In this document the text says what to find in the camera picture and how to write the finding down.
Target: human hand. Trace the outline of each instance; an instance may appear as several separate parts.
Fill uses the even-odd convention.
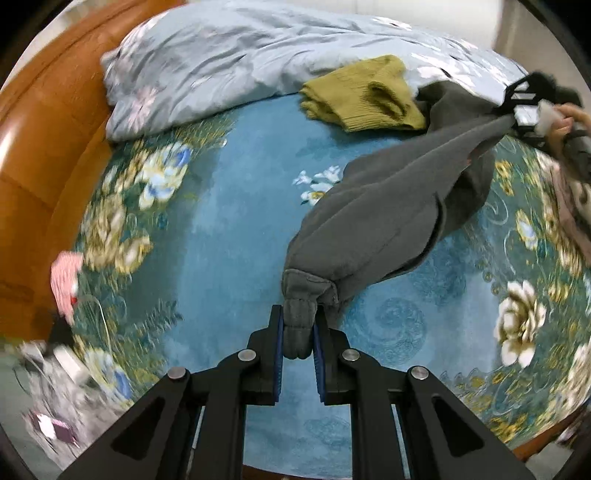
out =
[[[556,120],[552,124],[550,130],[546,134],[546,140],[551,155],[568,169],[569,166],[567,165],[563,153],[564,137],[570,133],[575,122],[583,125],[591,135],[591,116],[582,108],[573,105],[572,103],[555,105],[554,108],[564,115],[564,118]]]

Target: wooden bed frame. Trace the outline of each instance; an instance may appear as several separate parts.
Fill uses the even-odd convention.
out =
[[[111,148],[100,56],[182,0],[119,0],[37,54],[0,93],[0,335],[46,338],[52,261],[74,243]],[[570,418],[515,450],[526,459]],[[246,468],[244,478],[283,478]]]

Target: light blue comforter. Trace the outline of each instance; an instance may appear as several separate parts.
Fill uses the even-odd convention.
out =
[[[204,0],[136,27],[103,56],[111,140],[129,140],[393,54],[416,88],[452,79],[501,103],[519,65],[466,41],[384,17],[320,12],[265,0]]]

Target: metal screw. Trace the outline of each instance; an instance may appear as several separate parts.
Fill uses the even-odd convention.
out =
[[[187,369],[185,367],[172,367],[168,370],[168,377],[170,380],[180,380],[184,377]]]
[[[359,357],[361,356],[354,348],[347,348],[347,350],[343,351],[342,355],[343,359],[348,362],[355,362],[356,360],[359,360]]]
[[[243,362],[250,362],[256,358],[256,352],[254,350],[250,350],[249,348],[245,348],[244,350],[240,350],[238,352],[238,359],[242,360]]]
[[[425,367],[413,367],[410,374],[417,380],[425,380],[429,376],[429,370]]]

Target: blue floral bedsheet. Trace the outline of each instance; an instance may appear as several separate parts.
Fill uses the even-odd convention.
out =
[[[76,244],[80,294],[106,319],[79,302],[77,348],[102,387],[131,404],[169,366],[210,368],[243,348],[282,300],[306,212],[347,162],[405,135],[345,134],[292,95],[120,145]],[[550,160],[509,137],[495,154],[480,212],[420,268],[358,296],[342,329],[388,367],[428,367],[515,447],[587,396],[591,277],[558,224]],[[311,358],[285,361],[278,405],[248,408],[245,463],[350,476],[349,422],[320,404]]]

